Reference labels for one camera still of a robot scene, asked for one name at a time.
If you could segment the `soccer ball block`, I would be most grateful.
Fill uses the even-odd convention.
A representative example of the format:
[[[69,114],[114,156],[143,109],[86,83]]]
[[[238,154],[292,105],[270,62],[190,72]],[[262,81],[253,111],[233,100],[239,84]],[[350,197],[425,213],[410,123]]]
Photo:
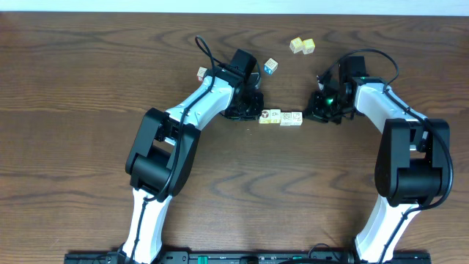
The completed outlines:
[[[261,114],[259,115],[259,124],[270,124],[270,123],[271,123],[270,110],[269,109],[262,110]]]

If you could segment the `yellow-edged wooden block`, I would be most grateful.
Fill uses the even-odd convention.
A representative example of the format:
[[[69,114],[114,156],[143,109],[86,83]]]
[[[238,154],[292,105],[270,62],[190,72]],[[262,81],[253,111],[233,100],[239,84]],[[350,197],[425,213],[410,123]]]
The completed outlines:
[[[270,110],[270,122],[279,124],[281,122],[281,110],[271,109]]]

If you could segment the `wooden 8 block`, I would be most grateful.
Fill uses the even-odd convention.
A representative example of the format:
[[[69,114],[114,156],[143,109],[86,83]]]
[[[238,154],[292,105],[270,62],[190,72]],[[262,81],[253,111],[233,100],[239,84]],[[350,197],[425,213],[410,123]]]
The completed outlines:
[[[292,126],[300,126],[303,123],[302,112],[292,112]]]

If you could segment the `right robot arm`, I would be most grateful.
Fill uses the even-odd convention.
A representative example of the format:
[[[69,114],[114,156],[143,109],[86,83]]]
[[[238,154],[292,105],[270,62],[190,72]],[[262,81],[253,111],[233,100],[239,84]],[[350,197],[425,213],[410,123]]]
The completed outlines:
[[[307,120],[340,124],[355,115],[367,117],[381,132],[374,168],[377,201],[353,247],[342,254],[311,249],[306,263],[430,263],[423,252],[395,252],[410,221],[421,211],[443,204],[454,182],[445,120],[418,113],[392,90],[390,81],[370,76],[362,49],[351,51],[317,77],[303,112]]]

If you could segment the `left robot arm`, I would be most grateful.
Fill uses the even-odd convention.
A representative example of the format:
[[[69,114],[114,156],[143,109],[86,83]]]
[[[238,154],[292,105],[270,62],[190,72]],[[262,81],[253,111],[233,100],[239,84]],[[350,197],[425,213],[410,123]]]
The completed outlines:
[[[185,185],[202,130],[218,114],[228,120],[257,120],[264,107],[255,57],[236,51],[230,63],[204,73],[200,87],[165,111],[143,116],[125,164],[134,208],[128,239],[118,263],[152,263],[162,248],[161,233],[171,199]]]

